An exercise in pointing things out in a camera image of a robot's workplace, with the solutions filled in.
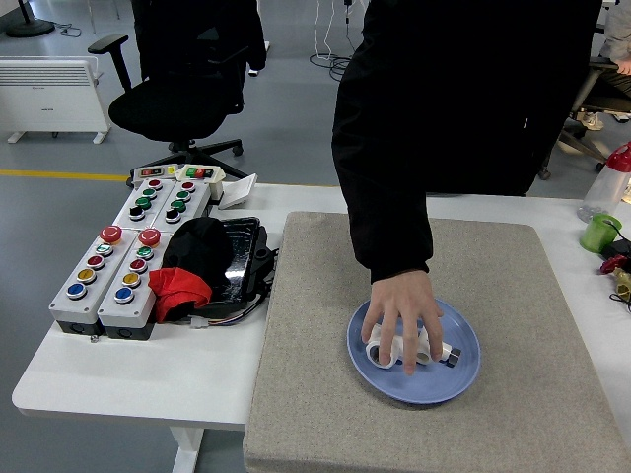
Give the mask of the person's right hand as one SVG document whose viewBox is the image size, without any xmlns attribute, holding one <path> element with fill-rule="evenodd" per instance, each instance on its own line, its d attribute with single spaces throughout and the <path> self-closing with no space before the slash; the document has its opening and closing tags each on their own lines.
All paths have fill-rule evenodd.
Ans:
<svg viewBox="0 0 631 473">
<path fill-rule="evenodd" d="M 416 368 L 418 350 L 417 323 L 419 320 L 428 334 L 430 356 L 438 361 L 443 353 L 443 312 L 437 305 L 428 273 L 407 271 L 372 284 L 371 299 L 366 312 L 361 338 L 368 343 L 374 325 L 381 320 L 380 363 L 390 362 L 392 340 L 398 320 L 402 321 L 403 369 L 412 375 Z"/>
</svg>

